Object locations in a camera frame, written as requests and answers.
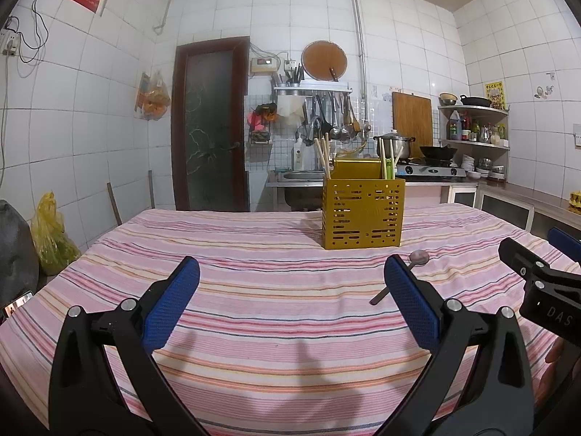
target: plastic bag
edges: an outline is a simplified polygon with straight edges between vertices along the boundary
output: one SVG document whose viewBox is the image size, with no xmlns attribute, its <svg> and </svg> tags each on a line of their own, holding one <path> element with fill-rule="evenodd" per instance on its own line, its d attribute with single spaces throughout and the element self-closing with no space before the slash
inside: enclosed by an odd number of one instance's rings
<svg viewBox="0 0 581 436">
<path fill-rule="evenodd" d="M 56 211 L 52 192 L 45 193 L 38 202 L 30 231 L 46 275 L 60 274 L 81 256 L 81 252 L 65 233 L 63 214 Z"/>
<path fill-rule="evenodd" d="M 170 104 L 171 99 L 166 83 L 163 81 L 162 72 L 158 70 L 149 81 L 143 102 L 143 114 L 146 119 L 158 120 L 165 115 Z"/>
</svg>

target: bolt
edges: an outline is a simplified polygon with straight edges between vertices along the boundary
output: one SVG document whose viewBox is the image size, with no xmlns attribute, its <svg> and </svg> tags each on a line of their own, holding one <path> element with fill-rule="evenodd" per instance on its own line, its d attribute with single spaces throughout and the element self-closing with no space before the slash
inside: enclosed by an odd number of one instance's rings
<svg viewBox="0 0 581 436">
<path fill-rule="evenodd" d="M 448 307 L 448 310 L 452 311 L 460 311 L 462 309 L 462 303 L 454 298 L 452 298 L 452 300 L 448 300 L 446 302 L 446 306 Z"/>
<path fill-rule="evenodd" d="M 69 309 L 69 313 L 68 315 L 71 318 L 76 318 L 77 316 L 79 316 L 81 314 L 81 307 L 80 306 L 73 306 Z"/>
<path fill-rule="evenodd" d="M 131 311 L 134 310 L 137 306 L 137 302 L 133 298 L 128 298 L 121 302 L 121 310 L 123 311 Z"/>
<path fill-rule="evenodd" d="M 500 313 L 502 313 L 505 318 L 509 319 L 514 316 L 514 311 L 512 311 L 512 308 L 507 306 L 503 306 L 502 309 L 500 310 Z"/>
</svg>

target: striped tablecloth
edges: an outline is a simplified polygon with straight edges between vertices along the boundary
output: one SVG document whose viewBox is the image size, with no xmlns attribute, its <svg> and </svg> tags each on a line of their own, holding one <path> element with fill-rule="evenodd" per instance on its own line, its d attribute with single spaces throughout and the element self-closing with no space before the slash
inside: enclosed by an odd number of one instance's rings
<svg viewBox="0 0 581 436">
<path fill-rule="evenodd" d="M 518 309 L 522 280 L 498 258 L 513 237 L 557 269 L 579 267 L 542 239 L 462 205 L 406 209 L 399 248 L 327 251 L 321 213 L 150 210 L 94 244 L 0 327 L 0 363 L 48 425 L 48 385 L 69 307 L 112 309 L 140 297 L 182 257 L 199 260 L 198 291 L 154 358 L 213 435 L 372 434 L 428 359 L 383 288 L 388 255 L 432 257 L 414 269 L 444 297 L 472 310 Z M 519 317 L 538 380 L 553 336 Z M 118 355 L 107 351 L 132 411 L 145 412 Z M 466 379 L 467 351 L 442 411 Z"/>
</svg>

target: white tiled wall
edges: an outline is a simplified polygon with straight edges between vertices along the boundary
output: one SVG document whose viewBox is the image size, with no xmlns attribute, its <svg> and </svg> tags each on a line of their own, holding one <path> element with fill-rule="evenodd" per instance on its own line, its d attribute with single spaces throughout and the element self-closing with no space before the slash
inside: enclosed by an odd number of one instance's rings
<svg viewBox="0 0 581 436">
<path fill-rule="evenodd" d="M 12 14 L 34 46 L 33 0 Z M 156 123 L 136 118 L 137 84 L 150 72 L 167 0 L 107 0 L 95 15 L 72 0 L 39 0 L 49 31 L 41 62 L 8 60 L 7 154 L 0 197 L 25 219 L 52 190 L 82 249 L 116 226 L 106 183 L 124 221 L 149 207 L 147 170 Z M 43 40 L 46 32 L 42 31 Z M 28 58 L 33 52 L 24 48 Z M 0 64 L 4 94 L 5 60 Z M 160 195 L 167 205 L 169 195 Z"/>
<path fill-rule="evenodd" d="M 464 53 L 451 12 L 423 0 L 360 2 L 374 132 L 385 132 L 393 125 L 393 90 L 431 98 L 434 107 L 441 92 L 468 93 Z M 360 95 L 362 77 L 352 0 L 172 0 L 166 26 L 156 41 L 153 69 L 162 70 L 169 83 L 177 45 L 233 36 L 250 36 L 263 51 L 281 53 L 283 59 L 289 54 L 295 60 L 300 60 L 303 49 L 316 40 L 335 42 L 347 54 L 349 64 L 341 80 L 353 88 L 354 100 Z M 270 93 L 270 77 L 250 78 L 248 109 L 255 107 L 253 103 L 269 101 Z M 170 171 L 169 126 L 169 115 L 150 124 L 150 146 L 154 129 L 156 147 L 166 148 L 165 164 L 160 162 L 154 168 L 156 179 Z M 247 147 L 253 208 L 270 207 L 268 192 L 263 190 L 264 172 L 291 166 L 295 129 L 277 126 L 273 146 Z"/>
<path fill-rule="evenodd" d="M 508 181 L 569 198 L 581 189 L 581 28 L 563 0 L 473 0 L 454 17 L 470 93 L 504 81 L 510 106 Z M 537 87 L 552 87 L 535 98 Z"/>
</svg>

